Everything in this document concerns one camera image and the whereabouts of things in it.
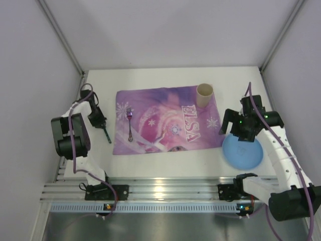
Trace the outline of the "blue plastic plate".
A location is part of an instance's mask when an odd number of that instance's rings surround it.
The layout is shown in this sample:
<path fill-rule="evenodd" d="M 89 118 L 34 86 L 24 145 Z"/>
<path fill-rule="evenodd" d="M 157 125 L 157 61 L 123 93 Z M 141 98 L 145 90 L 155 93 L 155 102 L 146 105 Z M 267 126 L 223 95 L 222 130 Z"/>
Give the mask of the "blue plastic plate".
<path fill-rule="evenodd" d="M 244 142 L 228 134 L 223 141 L 222 150 L 225 160 L 239 170 L 254 169 L 263 161 L 263 147 L 257 139 L 254 142 Z"/>

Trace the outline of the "green handled spoon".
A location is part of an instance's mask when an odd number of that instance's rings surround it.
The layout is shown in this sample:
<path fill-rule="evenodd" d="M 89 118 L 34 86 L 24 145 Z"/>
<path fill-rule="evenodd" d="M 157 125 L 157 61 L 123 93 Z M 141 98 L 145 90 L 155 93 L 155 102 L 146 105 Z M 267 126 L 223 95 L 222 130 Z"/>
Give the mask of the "green handled spoon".
<path fill-rule="evenodd" d="M 104 133 L 105 133 L 105 135 L 106 135 L 106 138 L 107 138 L 108 142 L 109 142 L 110 144 L 112 144 L 111 138 L 110 138 L 110 136 L 109 136 L 109 134 L 108 134 L 108 131 L 107 131 L 106 127 L 103 127 L 103 130 L 104 130 Z"/>

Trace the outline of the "iridescent rainbow fork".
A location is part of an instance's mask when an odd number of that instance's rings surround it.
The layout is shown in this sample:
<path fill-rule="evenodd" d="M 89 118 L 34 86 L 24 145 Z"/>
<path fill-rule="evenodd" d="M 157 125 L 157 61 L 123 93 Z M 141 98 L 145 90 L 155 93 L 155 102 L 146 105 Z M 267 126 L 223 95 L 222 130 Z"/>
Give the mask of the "iridescent rainbow fork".
<path fill-rule="evenodd" d="M 131 131 L 132 110 L 130 107 L 127 108 L 126 113 L 127 113 L 128 124 L 129 124 L 128 141 L 132 142 L 133 141 L 132 131 Z"/>

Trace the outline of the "beige cup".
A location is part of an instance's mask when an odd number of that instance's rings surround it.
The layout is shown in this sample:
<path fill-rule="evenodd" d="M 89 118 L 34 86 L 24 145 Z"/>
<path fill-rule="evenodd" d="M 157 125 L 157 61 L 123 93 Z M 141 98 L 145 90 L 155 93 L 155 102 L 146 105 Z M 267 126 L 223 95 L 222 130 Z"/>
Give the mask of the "beige cup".
<path fill-rule="evenodd" d="M 202 83 L 196 89 L 196 104 L 200 108 L 205 108 L 213 95 L 213 87 L 210 84 Z"/>

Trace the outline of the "purple Elsa placemat cloth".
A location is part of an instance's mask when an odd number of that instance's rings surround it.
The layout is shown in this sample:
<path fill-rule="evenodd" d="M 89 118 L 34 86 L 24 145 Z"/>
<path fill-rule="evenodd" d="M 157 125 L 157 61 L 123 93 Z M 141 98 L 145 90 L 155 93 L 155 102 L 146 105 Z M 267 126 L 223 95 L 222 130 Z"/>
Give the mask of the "purple Elsa placemat cloth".
<path fill-rule="evenodd" d="M 221 120 L 215 100 L 196 104 L 196 86 L 122 90 L 116 95 L 114 155 L 167 153 L 219 148 Z M 132 110 L 131 131 L 127 108 Z"/>

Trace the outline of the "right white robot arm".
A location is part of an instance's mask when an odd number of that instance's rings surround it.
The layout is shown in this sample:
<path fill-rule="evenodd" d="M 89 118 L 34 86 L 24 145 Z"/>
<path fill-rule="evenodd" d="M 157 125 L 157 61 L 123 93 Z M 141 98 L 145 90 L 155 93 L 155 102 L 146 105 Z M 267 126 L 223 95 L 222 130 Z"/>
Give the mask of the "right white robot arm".
<path fill-rule="evenodd" d="M 226 109 L 219 133 L 229 135 L 223 141 L 223 155 L 228 162 L 248 162 L 255 156 L 245 144 L 259 143 L 276 173 L 278 186 L 273 186 L 254 173 L 239 174 L 232 184 L 220 184 L 220 200 L 233 201 L 254 196 L 264 202 L 277 221 L 311 217 L 320 207 L 320 186 L 301 169 L 287 140 L 283 120 L 276 111 L 266 111 L 260 95 L 243 97 L 240 112 Z"/>

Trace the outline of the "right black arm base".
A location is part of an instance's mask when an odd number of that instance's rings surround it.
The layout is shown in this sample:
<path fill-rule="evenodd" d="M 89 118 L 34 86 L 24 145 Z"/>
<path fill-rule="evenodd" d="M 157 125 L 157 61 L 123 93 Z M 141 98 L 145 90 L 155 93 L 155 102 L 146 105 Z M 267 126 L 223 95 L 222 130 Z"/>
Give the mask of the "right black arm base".
<path fill-rule="evenodd" d="M 241 193 L 233 184 L 218 184 L 219 200 L 232 202 L 234 200 L 251 200 L 255 198 L 250 194 Z"/>

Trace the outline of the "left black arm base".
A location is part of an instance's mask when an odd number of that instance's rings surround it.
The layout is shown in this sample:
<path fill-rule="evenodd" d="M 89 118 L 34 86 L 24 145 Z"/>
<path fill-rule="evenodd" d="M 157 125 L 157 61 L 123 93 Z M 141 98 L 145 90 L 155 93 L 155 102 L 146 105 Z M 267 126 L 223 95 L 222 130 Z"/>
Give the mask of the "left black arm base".
<path fill-rule="evenodd" d="M 87 201 L 112 201 L 115 199 L 111 188 L 102 183 L 94 186 L 80 183 L 79 188 L 85 192 L 85 200 Z M 125 201 L 128 199 L 129 185 L 112 185 L 112 188 L 116 193 L 117 200 Z"/>

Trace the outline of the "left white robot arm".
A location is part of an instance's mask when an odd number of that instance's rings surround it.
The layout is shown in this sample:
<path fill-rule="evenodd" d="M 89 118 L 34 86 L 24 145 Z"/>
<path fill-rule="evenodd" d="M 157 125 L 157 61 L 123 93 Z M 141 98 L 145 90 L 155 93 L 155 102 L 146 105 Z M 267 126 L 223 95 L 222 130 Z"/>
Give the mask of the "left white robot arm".
<path fill-rule="evenodd" d="M 89 131 L 103 128 L 106 118 L 95 98 L 81 98 L 65 114 L 51 119 L 51 129 L 57 154 L 72 161 L 72 172 L 83 173 L 87 184 L 97 186 L 108 183 L 106 172 L 94 161 Z"/>

